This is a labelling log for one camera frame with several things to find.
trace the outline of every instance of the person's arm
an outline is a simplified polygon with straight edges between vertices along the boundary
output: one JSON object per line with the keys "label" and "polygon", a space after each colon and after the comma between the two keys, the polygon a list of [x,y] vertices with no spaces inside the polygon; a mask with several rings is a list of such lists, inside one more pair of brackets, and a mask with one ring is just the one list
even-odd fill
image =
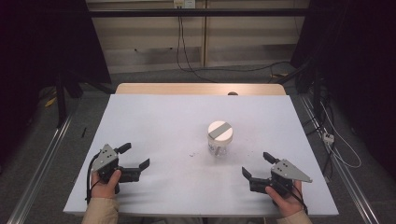
{"label": "person's arm", "polygon": [[91,175],[92,198],[87,211],[82,219],[83,224],[88,223],[117,223],[119,220],[119,204],[114,199],[114,189],[119,183],[121,171],[116,170],[107,184],[100,182],[99,175],[94,172]]}
{"label": "person's arm", "polygon": [[[280,215],[283,217],[277,220],[278,224],[312,224],[303,209],[303,205],[295,198],[292,196],[282,198],[282,196],[271,187],[266,187],[265,191],[277,204]],[[303,195],[300,195],[302,192],[301,181],[294,181],[292,192],[297,195],[297,197],[303,197]]]}

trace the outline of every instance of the cylindrical container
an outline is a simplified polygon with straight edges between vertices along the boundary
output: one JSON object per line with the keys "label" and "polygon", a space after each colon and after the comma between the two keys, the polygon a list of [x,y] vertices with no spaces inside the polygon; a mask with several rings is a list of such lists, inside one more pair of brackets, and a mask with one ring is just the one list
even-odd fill
{"label": "cylindrical container", "polygon": [[233,127],[225,121],[218,120],[207,128],[209,151],[215,156],[227,154],[227,145],[233,141]]}

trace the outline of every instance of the gray tape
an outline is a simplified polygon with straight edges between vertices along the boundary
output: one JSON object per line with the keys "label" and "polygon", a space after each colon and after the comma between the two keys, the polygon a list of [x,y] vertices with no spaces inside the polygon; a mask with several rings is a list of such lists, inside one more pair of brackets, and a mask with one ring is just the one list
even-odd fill
{"label": "gray tape", "polygon": [[222,135],[223,133],[227,132],[227,130],[231,129],[231,125],[227,122],[221,124],[217,129],[213,130],[212,132],[209,133],[209,136],[212,139],[215,139]]}

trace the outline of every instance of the horizontal black bar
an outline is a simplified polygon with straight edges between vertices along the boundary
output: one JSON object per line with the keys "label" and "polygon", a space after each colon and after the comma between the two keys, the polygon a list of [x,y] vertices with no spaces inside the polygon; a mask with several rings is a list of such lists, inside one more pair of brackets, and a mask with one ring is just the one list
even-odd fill
{"label": "horizontal black bar", "polygon": [[329,9],[310,10],[307,8],[252,8],[252,9],[109,9],[82,11],[38,10],[40,14],[83,16],[92,18],[108,17],[302,17],[310,14],[331,12]]}

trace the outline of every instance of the table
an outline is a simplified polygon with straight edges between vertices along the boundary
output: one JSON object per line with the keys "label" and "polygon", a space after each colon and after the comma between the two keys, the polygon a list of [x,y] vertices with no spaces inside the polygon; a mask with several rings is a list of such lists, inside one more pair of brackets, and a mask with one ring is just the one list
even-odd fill
{"label": "table", "polygon": [[[288,159],[314,180],[303,188],[312,216],[337,215],[291,100],[282,90],[279,85],[262,84],[121,84],[110,97],[64,211],[85,212],[85,180],[92,156],[104,144],[119,147],[131,142],[132,149],[120,155],[120,165],[136,167],[147,158],[151,165],[139,182],[120,184],[121,214],[276,216],[271,199],[249,191],[241,174],[244,166],[254,177],[269,177],[272,164],[262,157],[268,151]],[[249,96],[212,95],[229,91]],[[272,95],[260,95],[266,92]],[[207,149],[207,126],[215,119],[225,119],[234,129],[228,154],[221,158]]]}

